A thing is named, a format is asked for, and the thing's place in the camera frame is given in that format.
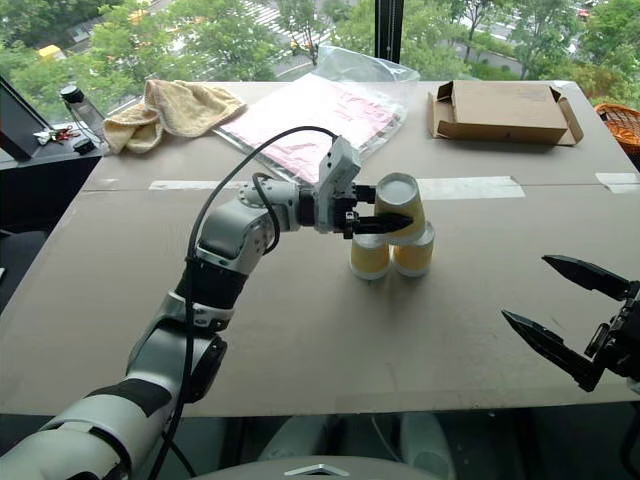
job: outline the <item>robotic arm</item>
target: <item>robotic arm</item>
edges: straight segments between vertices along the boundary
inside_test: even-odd
[[[360,217],[353,211],[358,202],[375,201],[375,187],[353,183],[359,170],[357,151],[338,137],[315,186],[263,179],[257,189],[247,183],[209,214],[191,265],[195,338],[187,403],[208,392],[227,348],[218,332],[229,324],[247,277],[280,231],[313,226],[320,233],[351,238],[411,223],[399,214]],[[142,465],[180,391],[187,342],[185,286],[183,275],[133,348],[124,380],[91,392],[20,442],[0,458],[0,478],[120,479]]]

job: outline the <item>clear plastic bag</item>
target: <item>clear plastic bag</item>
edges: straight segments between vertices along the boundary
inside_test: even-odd
[[[316,69],[251,105],[217,132],[249,153],[274,135],[300,125],[344,136],[366,159],[400,128],[420,75],[410,68],[338,47],[320,47]],[[258,159],[279,176],[318,181],[331,139],[299,132],[267,147]]]

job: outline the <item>white tape strip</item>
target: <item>white tape strip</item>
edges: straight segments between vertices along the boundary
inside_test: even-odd
[[[225,190],[240,188],[248,181],[231,181],[224,186]],[[213,190],[220,184],[217,180],[156,180],[151,182],[149,190]]]
[[[640,193],[637,173],[596,173],[596,178],[613,193]]]
[[[422,200],[464,200],[524,197],[524,190],[511,177],[420,178]]]
[[[422,200],[462,200],[524,197],[522,187],[511,177],[419,178]],[[156,180],[149,190],[213,190],[218,181]],[[225,189],[237,189],[246,181],[234,181]]]

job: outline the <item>bottle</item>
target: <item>bottle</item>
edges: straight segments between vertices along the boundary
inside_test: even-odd
[[[67,85],[60,90],[60,95],[65,101],[67,109],[71,112],[74,120],[82,120],[87,127],[95,134],[100,140],[100,143],[104,142],[104,117],[98,111],[98,109],[85,97],[82,90],[75,85]]]

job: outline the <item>orange basket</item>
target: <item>orange basket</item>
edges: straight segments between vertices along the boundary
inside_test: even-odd
[[[601,103],[596,112],[627,155],[640,154],[640,112],[613,103]]]

